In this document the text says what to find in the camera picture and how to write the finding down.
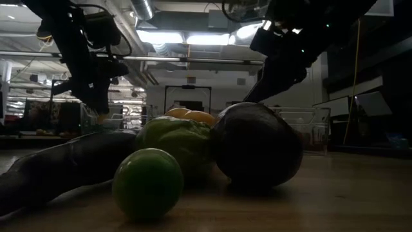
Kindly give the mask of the black door frame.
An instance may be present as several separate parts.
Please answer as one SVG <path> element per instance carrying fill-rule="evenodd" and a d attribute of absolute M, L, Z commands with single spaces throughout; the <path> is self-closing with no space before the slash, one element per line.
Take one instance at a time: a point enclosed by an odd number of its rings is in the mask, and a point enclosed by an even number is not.
<path fill-rule="evenodd" d="M 186 90 L 194 90 L 197 88 L 201 89 L 208 89 L 209 90 L 209 113 L 211 113 L 211 100 L 212 100 L 212 87 L 211 86 L 195 86 L 195 85 L 165 85 L 164 89 L 164 113 L 166 112 L 166 106 L 167 106 L 167 89 L 168 88 L 181 88 L 181 89 L 186 89 Z"/>

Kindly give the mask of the white ceiling box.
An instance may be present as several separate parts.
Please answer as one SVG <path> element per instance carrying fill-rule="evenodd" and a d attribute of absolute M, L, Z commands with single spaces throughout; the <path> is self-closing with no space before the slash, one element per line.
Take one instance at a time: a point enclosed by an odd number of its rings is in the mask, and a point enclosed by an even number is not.
<path fill-rule="evenodd" d="M 365 13 L 369 16 L 394 16 L 394 2 L 393 0 L 377 0 L 377 2 Z"/>

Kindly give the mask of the patterned fabric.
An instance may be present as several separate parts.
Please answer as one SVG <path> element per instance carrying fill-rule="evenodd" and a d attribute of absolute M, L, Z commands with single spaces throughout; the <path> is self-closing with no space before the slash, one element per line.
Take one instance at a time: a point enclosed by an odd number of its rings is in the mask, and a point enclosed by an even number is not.
<path fill-rule="evenodd" d="M 23 114 L 23 129 L 27 131 L 55 130 L 59 123 L 61 105 L 59 102 L 27 100 Z"/>

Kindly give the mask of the green cucumber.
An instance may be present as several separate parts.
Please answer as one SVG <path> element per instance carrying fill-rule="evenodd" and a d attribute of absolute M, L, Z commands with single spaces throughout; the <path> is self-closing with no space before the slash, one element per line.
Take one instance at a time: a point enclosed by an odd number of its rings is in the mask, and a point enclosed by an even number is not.
<path fill-rule="evenodd" d="M 205 178 L 211 172 L 211 127 L 204 122 L 163 116 L 150 120 L 138 132 L 135 149 L 156 148 L 172 155 L 187 179 Z"/>

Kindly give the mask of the light grey desk panel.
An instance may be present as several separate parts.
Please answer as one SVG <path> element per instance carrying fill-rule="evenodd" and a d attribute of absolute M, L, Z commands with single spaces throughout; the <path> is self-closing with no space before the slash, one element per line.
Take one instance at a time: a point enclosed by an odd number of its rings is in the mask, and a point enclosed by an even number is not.
<path fill-rule="evenodd" d="M 331 117 L 348 115 L 350 107 L 350 98 L 348 96 L 345 96 L 338 99 L 322 102 L 319 104 L 314 104 L 313 107 L 329 108 Z"/>
<path fill-rule="evenodd" d="M 357 111 L 368 117 L 392 115 L 390 107 L 380 92 L 363 93 L 355 96 Z"/>

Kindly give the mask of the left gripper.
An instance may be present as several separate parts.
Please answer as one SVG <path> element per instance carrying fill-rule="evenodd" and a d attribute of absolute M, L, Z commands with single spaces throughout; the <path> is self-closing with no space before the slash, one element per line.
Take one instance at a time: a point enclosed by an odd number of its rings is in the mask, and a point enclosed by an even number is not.
<path fill-rule="evenodd" d="M 92 57 L 91 64 L 84 69 L 77 69 L 79 73 L 72 75 L 67 81 L 51 88 L 52 95 L 71 92 L 75 97 L 82 97 L 82 102 L 98 114 L 108 114 L 108 97 L 102 95 L 93 99 L 87 97 L 92 95 L 99 85 L 110 84 L 112 79 L 129 73 L 128 67 L 114 57 Z"/>

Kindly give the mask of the silver ventilation duct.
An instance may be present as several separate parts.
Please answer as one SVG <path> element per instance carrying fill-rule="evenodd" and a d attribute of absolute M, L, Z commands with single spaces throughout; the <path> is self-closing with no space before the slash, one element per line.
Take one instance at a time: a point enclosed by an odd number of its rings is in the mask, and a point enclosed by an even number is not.
<path fill-rule="evenodd" d="M 131 6 L 139 20 L 147 21 L 154 17 L 155 11 L 151 0 L 130 0 Z"/>

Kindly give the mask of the yellow bell pepper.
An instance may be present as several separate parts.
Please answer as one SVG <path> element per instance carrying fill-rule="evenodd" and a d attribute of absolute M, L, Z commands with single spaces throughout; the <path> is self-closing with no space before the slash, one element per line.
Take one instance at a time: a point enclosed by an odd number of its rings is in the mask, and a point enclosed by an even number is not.
<path fill-rule="evenodd" d="M 164 115 L 177 119 L 190 119 L 197 122 L 204 122 L 211 127 L 216 123 L 216 119 L 211 114 L 204 111 L 189 110 L 187 108 L 174 108 L 167 111 Z"/>

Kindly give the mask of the bright ceiling light panel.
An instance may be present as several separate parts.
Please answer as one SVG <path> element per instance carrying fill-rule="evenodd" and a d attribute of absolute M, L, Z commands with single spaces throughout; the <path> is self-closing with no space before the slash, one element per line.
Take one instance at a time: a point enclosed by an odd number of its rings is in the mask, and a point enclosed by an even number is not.
<path fill-rule="evenodd" d="M 189 36 L 186 43 L 194 45 L 226 46 L 229 43 L 229 38 L 229 34 L 197 34 Z"/>
<path fill-rule="evenodd" d="M 140 40 L 151 44 L 180 44 L 183 43 L 183 37 L 177 32 L 146 32 L 143 30 L 136 31 Z"/>
<path fill-rule="evenodd" d="M 247 39 L 252 37 L 256 34 L 258 28 L 262 26 L 262 23 L 257 24 L 249 24 L 246 26 L 242 26 L 240 29 L 237 30 L 236 36 L 239 39 Z"/>

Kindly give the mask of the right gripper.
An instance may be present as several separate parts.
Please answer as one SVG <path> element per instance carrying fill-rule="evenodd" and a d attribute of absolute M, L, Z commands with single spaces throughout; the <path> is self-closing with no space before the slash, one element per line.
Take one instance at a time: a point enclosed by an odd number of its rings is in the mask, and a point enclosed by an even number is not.
<path fill-rule="evenodd" d="M 311 66 L 322 52 L 322 30 L 302 28 L 264 30 L 263 53 L 266 55 L 263 72 L 247 93 L 244 102 L 261 102 L 301 82 L 304 70 Z"/>

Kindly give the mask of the yellow and black reel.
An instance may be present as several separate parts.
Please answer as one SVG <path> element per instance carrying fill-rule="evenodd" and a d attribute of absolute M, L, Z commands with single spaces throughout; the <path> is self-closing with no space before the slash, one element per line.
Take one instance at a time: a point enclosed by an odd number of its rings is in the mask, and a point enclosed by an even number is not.
<path fill-rule="evenodd" d="M 50 43 L 53 41 L 52 33 L 50 32 L 48 26 L 45 24 L 41 24 L 40 27 L 38 27 L 36 37 L 38 38 L 38 40 L 45 43 Z"/>

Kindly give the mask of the blue object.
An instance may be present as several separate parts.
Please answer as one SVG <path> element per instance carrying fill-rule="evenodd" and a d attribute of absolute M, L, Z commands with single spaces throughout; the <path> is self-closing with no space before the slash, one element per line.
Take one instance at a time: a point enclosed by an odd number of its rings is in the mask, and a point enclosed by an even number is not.
<path fill-rule="evenodd" d="M 391 147 L 397 150 L 408 150 L 409 141 L 399 133 L 387 133 L 386 137 Z"/>

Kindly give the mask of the round green toy vegetable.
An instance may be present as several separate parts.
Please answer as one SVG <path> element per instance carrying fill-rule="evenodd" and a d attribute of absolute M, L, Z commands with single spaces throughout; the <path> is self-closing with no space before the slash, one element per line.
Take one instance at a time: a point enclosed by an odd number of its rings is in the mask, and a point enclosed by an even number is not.
<path fill-rule="evenodd" d="M 176 159 L 163 150 L 147 148 L 121 162 L 113 178 L 112 196 L 128 218 L 153 220 L 176 205 L 183 186 Z"/>

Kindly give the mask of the grey ceiling box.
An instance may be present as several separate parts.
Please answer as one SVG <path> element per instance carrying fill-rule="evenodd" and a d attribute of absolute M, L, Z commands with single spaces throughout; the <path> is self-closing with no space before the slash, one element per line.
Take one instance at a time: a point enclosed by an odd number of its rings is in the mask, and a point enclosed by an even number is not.
<path fill-rule="evenodd" d="M 228 28 L 228 19 L 221 10 L 208 11 L 208 28 L 213 30 L 226 30 Z"/>

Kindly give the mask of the purple eggplant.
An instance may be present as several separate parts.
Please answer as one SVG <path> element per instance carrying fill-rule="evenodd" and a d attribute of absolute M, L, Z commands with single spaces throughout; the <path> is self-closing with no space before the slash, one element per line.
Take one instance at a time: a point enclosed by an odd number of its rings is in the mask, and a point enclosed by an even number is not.
<path fill-rule="evenodd" d="M 90 133 L 17 159 L 0 175 L 0 217 L 111 180 L 134 151 L 137 134 L 137 130 Z"/>

